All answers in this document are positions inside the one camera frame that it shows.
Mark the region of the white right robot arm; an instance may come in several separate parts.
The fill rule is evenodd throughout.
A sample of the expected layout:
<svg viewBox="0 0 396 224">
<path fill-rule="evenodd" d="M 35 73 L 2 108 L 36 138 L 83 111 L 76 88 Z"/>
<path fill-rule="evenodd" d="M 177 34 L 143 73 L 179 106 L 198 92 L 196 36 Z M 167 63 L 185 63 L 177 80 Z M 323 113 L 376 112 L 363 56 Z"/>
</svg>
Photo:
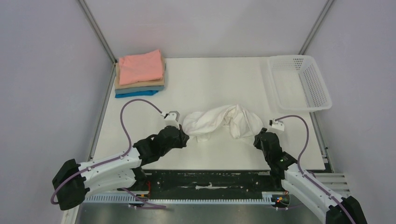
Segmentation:
<svg viewBox="0 0 396 224">
<path fill-rule="evenodd" d="M 324 224 L 365 224 L 362 207 L 353 196 L 344 197 L 325 186 L 297 160 L 283 151 L 275 133 L 266 128 L 255 136 L 254 147 L 261 150 L 270 167 L 270 185 L 298 198 Z"/>
</svg>

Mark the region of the white t shirt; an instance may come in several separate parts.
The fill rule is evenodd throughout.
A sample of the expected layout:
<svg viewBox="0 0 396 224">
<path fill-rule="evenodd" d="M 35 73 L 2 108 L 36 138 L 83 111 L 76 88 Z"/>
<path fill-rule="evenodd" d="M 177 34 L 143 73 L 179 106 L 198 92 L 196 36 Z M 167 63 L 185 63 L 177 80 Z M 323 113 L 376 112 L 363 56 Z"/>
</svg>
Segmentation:
<svg viewBox="0 0 396 224">
<path fill-rule="evenodd" d="M 258 134 L 264 127 L 262 120 L 241 105 L 224 105 L 206 112 L 193 112 L 185 116 L 183 130 L 197 142 L 208 141 L 212 134 L 226 127 L 234 139 Z"/>
</svg>

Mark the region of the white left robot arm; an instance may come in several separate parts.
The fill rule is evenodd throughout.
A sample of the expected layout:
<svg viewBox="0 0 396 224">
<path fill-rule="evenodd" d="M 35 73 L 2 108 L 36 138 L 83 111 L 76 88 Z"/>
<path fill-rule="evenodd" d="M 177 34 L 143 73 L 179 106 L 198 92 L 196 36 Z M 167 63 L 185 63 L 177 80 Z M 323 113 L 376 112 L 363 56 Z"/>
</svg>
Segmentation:
<svg viewBox="0 0 396 224">
<path fill-rule="evenodd" d="M 147 179 L 144 165 L 158 161 L 174 148 L 187 146 L 189 136 L 182 127 L 166 126 L 134 143 L 127 151 L 97 161 L 66 161 L 52 179 L 51 203 L 60 210 L 80 205 L 86 198 L 121 188 L 142 190 Z"/>
</svg>

